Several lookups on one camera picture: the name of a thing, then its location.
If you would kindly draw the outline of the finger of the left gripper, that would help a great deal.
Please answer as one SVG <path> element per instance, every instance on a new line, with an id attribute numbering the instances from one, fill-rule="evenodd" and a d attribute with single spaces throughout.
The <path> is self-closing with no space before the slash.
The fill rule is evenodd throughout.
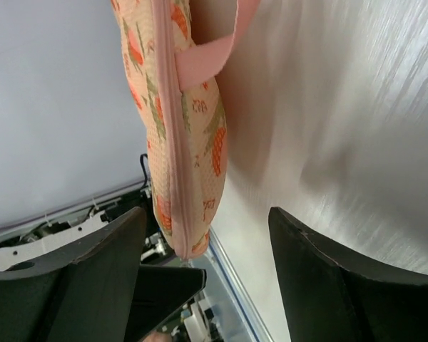
<path id="1" fill-rule="evenodd" d="M 127 341 L 143 341 L 206 285 L 206 270 L 143 265 L 138 270 L 126 326 Z"/>

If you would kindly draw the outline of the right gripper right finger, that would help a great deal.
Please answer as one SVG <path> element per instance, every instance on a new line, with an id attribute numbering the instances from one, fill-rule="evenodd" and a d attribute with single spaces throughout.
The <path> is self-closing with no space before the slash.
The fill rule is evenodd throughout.
<path id="1" fill-rule="evenodd" d="M 292 341 L 428 341 L 428 275 L 356 252 L 279 207 L 268 226 Z"/>

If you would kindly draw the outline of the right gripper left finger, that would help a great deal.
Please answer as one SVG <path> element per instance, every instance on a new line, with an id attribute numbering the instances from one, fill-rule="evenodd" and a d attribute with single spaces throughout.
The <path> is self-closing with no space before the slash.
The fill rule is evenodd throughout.
<path id="1" fill-rule="evenodd" d="M 0 341 L 123 341 L 146 213 L 0 271 Z"/>

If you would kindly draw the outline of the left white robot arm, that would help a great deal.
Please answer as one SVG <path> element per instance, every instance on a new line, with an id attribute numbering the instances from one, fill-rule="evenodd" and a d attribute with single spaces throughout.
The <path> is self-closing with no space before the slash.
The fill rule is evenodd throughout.
<path id="1" fill-rule="evenodd" d="M 205 287 L 170 255 L 148 186 L 0 232 L 0 341 L 142 341 Z"/>

